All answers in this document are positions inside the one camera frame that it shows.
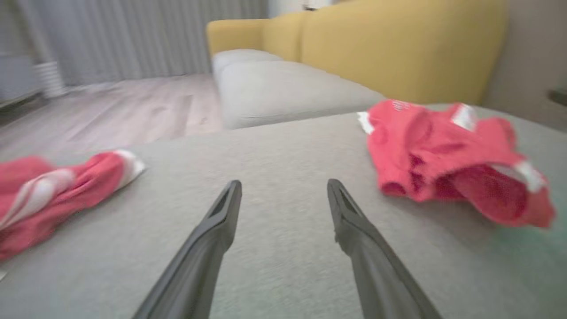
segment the red cloth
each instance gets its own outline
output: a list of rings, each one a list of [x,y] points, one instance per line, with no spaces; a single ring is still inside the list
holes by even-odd
[[[135,160],[117,151],[64,168],[37,157],[0,163],[0,261],[47,240],[69,216],[130,182],[143,169]]]
[[[368,117],[374,128],[368,148],[385,194],[469,200],[500,224],[550,226],[555,210],[547,180],[514,151],[508,121],[476,120],[460,103],[435,112],[396,100],[378,103]]]

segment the gray fabric surface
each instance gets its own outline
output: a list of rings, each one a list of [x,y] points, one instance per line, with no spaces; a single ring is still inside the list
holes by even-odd
[[[444,318],[565,318],[567,135],[508,117],[520,150],[549,177],[559,217],[551,230],[503,228],[465,203],[383,196],[356,118],[131,148],[144,175],[0,266],[9,272],[0,317],[130,318],[222,187],[240,179],[211,318],[362,318],[327,202],[326,182],[338,178]]]
[[[258,61],[283,61],[283,59],[260,50],[236,49],[223,51],[215,54],[213,57],[213,73],[215,78],[219,78],[221,71],[231,64]]]
[[[384,99],[358,83],[287,61],[231,64],[217,83],[231,129],[363,111]]]

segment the curtain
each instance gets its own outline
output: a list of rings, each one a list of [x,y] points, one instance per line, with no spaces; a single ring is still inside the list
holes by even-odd
[[[208,73],[206,25],[266,0],[35,0],[67,85]]]

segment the sofa backrest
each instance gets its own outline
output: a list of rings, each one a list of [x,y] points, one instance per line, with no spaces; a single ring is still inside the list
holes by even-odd
[[[299,62],[303,25],[311,12],[302,11],[280,15],[264,25],[264,51],[286,61]]]
[[[388,98],[475,104],[506,26],[507,0],[346,1],[304,21],[301,62]]]

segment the wall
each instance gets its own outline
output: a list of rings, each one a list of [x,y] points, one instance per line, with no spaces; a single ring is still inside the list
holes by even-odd
[[[331,5],[335,0],[268,0],[269,16],[274,18],[282,14],[303,10],[304,4],[310,7],[321,8]]]
[[[567,1],[509,2],[509,34],[484,106],[567,132],[567,107],[546,97],[567,87]]]

